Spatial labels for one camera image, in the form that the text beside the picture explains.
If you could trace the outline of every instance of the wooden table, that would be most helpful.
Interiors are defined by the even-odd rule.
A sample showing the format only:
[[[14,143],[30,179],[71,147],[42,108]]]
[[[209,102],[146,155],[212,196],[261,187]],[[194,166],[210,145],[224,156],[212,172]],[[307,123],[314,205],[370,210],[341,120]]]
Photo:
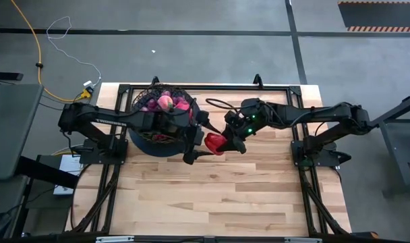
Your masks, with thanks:
[[[114,108],[118,85],[102,84],[99,107]],[[303,85],[301,91],[305,107],[322,106],[318,86]],[[201,109],[210,112],[210,120],[219,130],[225,127],[223,116],[227,111],[207,104],[205,98],[221,99],[232,105],[251,97],[287,103],[285,93],[279,91],[189,90],[189,93],[197,98]],[[97,125],[109,132],[109,126]],[[318,125],[309,124],[310,133]],[[111,234],[307,236],[299,174],[289,150],[292,139],[290,129],[264,128],[247,139],[246,154],[226,152],[222,156],[200,157],[193,165],[185,164],[182,155],[165,158],[145,155],[130,141],[126,163],[121,167]],[[101,169],[102,165],[90,166],[79,181],[74,196],[75,223],[85,216],[96,199]],[[318,179],[324,204],[340,225],[350,231],[338,175],[329,168],[319,167]],[[315,207],[312,210],[318,228],[317,210]]]

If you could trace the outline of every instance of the pink toy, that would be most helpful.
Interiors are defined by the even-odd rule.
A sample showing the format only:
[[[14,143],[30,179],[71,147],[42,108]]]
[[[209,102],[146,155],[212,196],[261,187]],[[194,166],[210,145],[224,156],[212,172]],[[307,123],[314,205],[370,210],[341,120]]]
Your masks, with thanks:
[[[185,101],[184,97],[178,97],[178,102]]]
[[[187,111],[190,108],[190,104],[187,101],[179,101],[178,104],[175,106],[175,108]],[[193,109],[190,109],[189,117],[192,118],[192,116],[193,116]]]
[[[157,102],[155,99],[150,99],[147,104],[149,109],[154,109],[157,106]]]
[[[167,136],[163,135],[163,134],[156,134],[156,135],[152,136],[153,140],[164,140],[165,138],[167,138]]]
[[[168,111],[173,107],[172,98],[167,95],[163,95],[162,97],[158,98],[157,103],[165,111]]]
[[[174,105],[178,105],[178,97],[172,97],[172,101]]]
[[[162,95],[161,96],[163,96],[163,95],[166,95],[166,96],[171,96],[171,93],[168,91],[168,90],[165,90],[165,91],[163,91],[162,92]]]

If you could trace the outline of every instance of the gray floor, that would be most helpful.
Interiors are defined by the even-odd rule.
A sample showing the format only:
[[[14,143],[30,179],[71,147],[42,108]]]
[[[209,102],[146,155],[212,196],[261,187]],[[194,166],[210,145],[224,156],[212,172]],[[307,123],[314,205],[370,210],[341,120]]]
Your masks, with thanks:
[[[22,0],[18,4],[37,28],[71,16],[74,28],[289,30],[283,0]],[[345,31],[336,0],[292,0],[292,4],[298,31]],[[67,22],[58,26],[67,27]],[[0,27],[26,27],[7,0],[0,1]],[[73,98],[82,83],[97,79],[92,67],[57,52],[45,35],[39,40],[45,65],[42,81],[49,90]],[[375,118],[410,95],[410,38],[300,38],[299,42],[307,82],[320,86],[325,105],[359,103]],[[250,83],[260,73],[267,84],[299,84],[290,37],[75,35],[57,44],[96,64],[104,82],[147,82],[157,75],[162,81]],[[0,34],[0,72],[22,72],[23,83],[37,83],[36,60],[31,35]],[[25,156],[51,154],[66,146],[58,118],[58,111],[39,107]],[[74,136],[74,144],[81,141],[81,136]],[[401,179],[381,133],[349,136],[338,145],[353,156],[341,170],[353,231],[410,240],[410,196],[382,196],[383,189]],[[37,234],[59,232],[59,222],[53,228],[40,223],[47,213],[33,212],[35,224],[28,224],[28,229]]]

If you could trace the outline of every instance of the red object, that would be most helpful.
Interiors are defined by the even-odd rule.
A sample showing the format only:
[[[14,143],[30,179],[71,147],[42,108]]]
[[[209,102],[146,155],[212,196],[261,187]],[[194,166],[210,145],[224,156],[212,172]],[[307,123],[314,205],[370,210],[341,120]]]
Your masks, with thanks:
[[[190,108],[190,104],[187,103],[187,101],[181,101],[181,102],[178,101],[178,104],[175,106],[175,108],[182,109],[185,111]]]
[[[205,138],[206,147],[215,155],[222,155],[224,152],[217,152],[217,148],[226,143],[227,139],[219,134],[208,133]]]

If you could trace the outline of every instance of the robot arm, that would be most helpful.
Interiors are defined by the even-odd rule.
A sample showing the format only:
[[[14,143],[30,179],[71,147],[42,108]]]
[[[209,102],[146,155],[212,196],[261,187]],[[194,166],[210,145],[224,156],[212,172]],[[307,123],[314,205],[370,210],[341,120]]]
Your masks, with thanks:
[[[190,122],[189,113],[180,109],[174,109],[170,113],[164,111],[124,113],[84,103],[73,103],[65,105],[58,126],[63,133],[81,133],[93,141],[103,154],[112,157],[125,156],[127,142],[115,135],[100,131],[92,124],[94,122],[122,126],[135,132],[158,131],[171,138],[183,137],[186,141],[184,149],[186,163],[193,163],[198,155],[194,146],[200,145],[204,136],[200,126]]]
[[[303,139],[303,155],[313,157],[323,146],[348,134],[363,135],[373,127],[369,126],[366,110],[361,106],[339,103],[333,107],[296,108],[291,105],[267,103],[260,99],[246,99],[238,112],[229,111],[225,116],[226,128],[222,136],[226,142],[216,148],[217,153],[239,151],[245,153],[243,141],[265,126],[277,129],[291,128],[297,124],[311,122],[339,122],[318,136]]]

